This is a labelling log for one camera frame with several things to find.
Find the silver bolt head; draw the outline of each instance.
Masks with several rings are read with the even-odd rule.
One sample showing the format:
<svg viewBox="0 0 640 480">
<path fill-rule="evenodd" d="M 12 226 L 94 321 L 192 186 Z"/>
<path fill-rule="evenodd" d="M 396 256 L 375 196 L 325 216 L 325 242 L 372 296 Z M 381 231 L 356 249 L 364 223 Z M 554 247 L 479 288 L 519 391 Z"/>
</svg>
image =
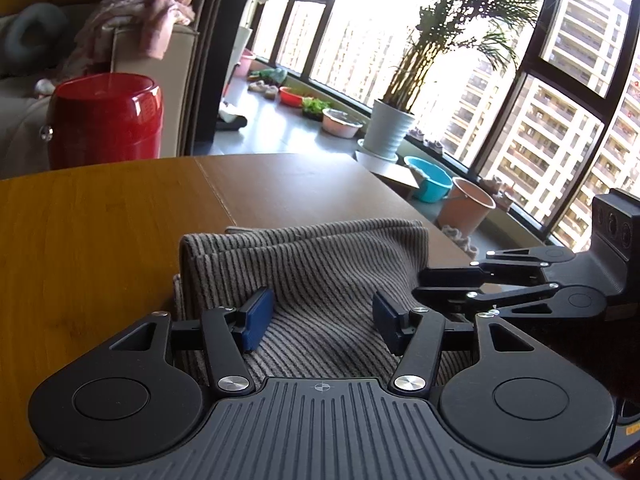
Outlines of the silver bolt head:
<svg viewBox="0 0 640 480">
<path fill-rule="evenodd" d="M 422 377 L 418 377 L 417 375 L 401 375 L 396 378 L 394 381 L 394 385 L 399 390 L 403 390 L 405 392 L 415 392 L 417 390 L 423 389 L 427 383 L 424 381 Z"/>
<path fill-rule="evenodd" d="M 226 392 L 241 392 L 249 387 L 249 381 L 240 375 L 228 375 L 218 381 L 218 387 Z"/>
<path fill-rule="evenodd" d="M 53 128 L 45 124 L 40 128 L 40 138 L 45 142 L 49 142 L 53 138 Z"/>
</svg>

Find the black gripper base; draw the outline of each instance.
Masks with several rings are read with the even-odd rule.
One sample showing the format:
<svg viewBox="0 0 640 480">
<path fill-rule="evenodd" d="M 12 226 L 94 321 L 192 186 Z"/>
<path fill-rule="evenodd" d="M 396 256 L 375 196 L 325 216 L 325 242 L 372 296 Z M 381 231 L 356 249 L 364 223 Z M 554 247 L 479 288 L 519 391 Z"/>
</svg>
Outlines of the black gripper base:
<svg viewBox="0 0 640 480">
<path fill-rule="evenodd" d="M 274 379 L 256 394 L 220 400 L 203 428 L 168 454 L 97 468 L 52 458 L 30 478 L 62 480 L 584 480 L 618 478 L 592 457 L 514 466 L 447 433 L 431 405 L 395 397 L 375 379 Z"/>
</svg>

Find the gray striped cloth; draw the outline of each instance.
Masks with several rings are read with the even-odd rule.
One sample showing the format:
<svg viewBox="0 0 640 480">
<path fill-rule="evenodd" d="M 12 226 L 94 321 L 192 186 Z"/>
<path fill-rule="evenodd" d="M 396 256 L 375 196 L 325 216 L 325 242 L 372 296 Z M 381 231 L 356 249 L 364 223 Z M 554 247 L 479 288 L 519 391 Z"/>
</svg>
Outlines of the gray striped cloth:
<svg viewBox="0 0 640 480">
<path fill-rule="evenodd" d="M 178 319 L 240 307 L 268 286 L 276 297 L 273 319 L 260 347 L 244 356 L 258 384 L 268 376 L 386 383 L 398 358 L 373 325 L 371 297 L 384 290 L 407 310 L 418 304 L 411 292 L 427 265 L 427 240 L 420 222 L 398 219 L 187 235 L 175 279 Z M 188 352 L 183 364 L 206 381 L 200 352 Z M 438 382 L 470 364 L 468 352 L 444 352 Z"/>
</svg>

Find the tiled floor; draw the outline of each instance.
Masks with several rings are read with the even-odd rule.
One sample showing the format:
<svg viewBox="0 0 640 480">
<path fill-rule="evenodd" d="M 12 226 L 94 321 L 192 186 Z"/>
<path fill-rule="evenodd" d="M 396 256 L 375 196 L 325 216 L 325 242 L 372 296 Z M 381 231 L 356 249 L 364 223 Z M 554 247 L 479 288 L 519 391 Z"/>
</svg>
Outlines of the tiled floor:
<svg viewBox="0 0 640 480">
<path fill-rule="evenodd" d="M 277 104 L 263 95 L 248 92 L 247 82 L 234 79 L 227 100 L 236 105 L 248 120 L 237 132 L 217 132 L 213 144 L 197 142 L 194 155 L 229 155 L 233 153 L 347 153 L 353 155 L 356 139 L 341 139 L 322 131 L 320 123 L 304 118 L 300 110 Z M 411 200 L 425 218 L 434 221 L 442 203 L 425 204 Z M 516 246 L 489 228 L 480 228 L 471 243 L 483 257 L 488 250 L 514 249 Z"/>
</svg>

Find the red bin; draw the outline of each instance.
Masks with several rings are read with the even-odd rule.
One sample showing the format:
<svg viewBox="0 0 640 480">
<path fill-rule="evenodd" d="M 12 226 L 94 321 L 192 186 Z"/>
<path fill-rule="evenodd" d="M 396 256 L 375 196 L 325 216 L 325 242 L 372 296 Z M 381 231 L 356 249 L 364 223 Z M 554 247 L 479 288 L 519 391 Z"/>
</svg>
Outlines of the red bin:
<svg viewBox="0 0 640 480">
<path fill-rule="evenodd" d="M 42 138 L 52 170 L 158 158 L 162 92 L 150 78 L 104 73 L 57 86 Z"/>
</svg>

